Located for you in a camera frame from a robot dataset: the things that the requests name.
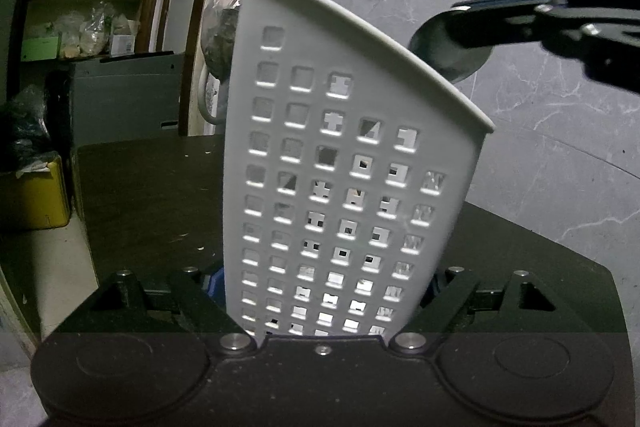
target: white plastic basket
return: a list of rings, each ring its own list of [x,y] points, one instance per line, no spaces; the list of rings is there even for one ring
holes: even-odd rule
[[[391,338],[422,297],[494,126],[329,0],[242,0],[226,121],[229,315]]]

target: basket rim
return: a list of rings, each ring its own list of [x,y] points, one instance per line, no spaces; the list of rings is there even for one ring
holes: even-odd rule
[[[361,32],[365,32],[370,37],[377,39],[384,46],[386,46],[390,53],[395,54],[401,60],[409,63],[420,71],[424,76],[428,77],[435,87],[440,88],[444,93],[456,100],[462,107],[464,107],[468,113],[476,118],[478,123],[481,123],[487,133],[492,133],[495,130],[494,122],[471,100],[469,100],[464,94],[456,89],[446,78],[440,73],[431,68],[426,62],[418,58],[404,46],[393,40],[386,33],[380,31],[375,26],[361,19],[351,11],[343,8],[338,3],[332,0],[308,0],[323,6],[325,9],[334,13],[335,16],[341,17],[347,22],[351,23],[354,28],[357,28]]]

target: metal bolt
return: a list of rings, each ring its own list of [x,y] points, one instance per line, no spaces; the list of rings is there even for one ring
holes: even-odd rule
[[[427,339],[420,333],[405,332],[396,335],[396,344],[404,349],[420,349],[427,343]]]
[[[596,28],[595,24],[585,24],[580,29],[587,35],[597,35],[600,32],[600,30]]]
[[[551,4],[539,4],[534,9],[536,12],[546,13],[546,12],[550,12],[553,8],[554,7],[551,6]]]
[[[326,344],[318,344],[315,349],[316,353],[321,357],[328,355],[332,350],[331,346],[327,346]]]
[[[220,346],[230,351],[240,351],[251,345],[251,338],[244,333],[227,333],[220,337]]]

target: marble wall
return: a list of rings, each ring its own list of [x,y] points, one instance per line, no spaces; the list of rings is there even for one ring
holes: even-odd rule
[[[335,0],[407,44],[460,0]],[[640,96],[536,44],[496,49],[458,87],[497,125],[467,200],[609,268],[640,389]]]

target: white floor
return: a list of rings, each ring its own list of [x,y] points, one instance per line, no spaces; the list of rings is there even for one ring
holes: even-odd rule
[[[69,224],[61,229],[3,234],[1,239],[0,248],[5,259],[19,261],[23,256],[31,256],[35,299],[44,338],[98,286],[82,223],[78,215],[73,214]],[[2,344],[8,345],[4,337]],[[11,358],[5,362],[24,364],[24,367],[0,373],[0,427],[40,425],[46,414],[31,384],[28,359],[20,357],[24,360],[20,362],[15,353],[12,355],[6,349],[0,350],[0,355]]]
[[[73,214],[60,229],[3,235],[2,248],[31,254],[43,338],[98,287],[82,223]]]

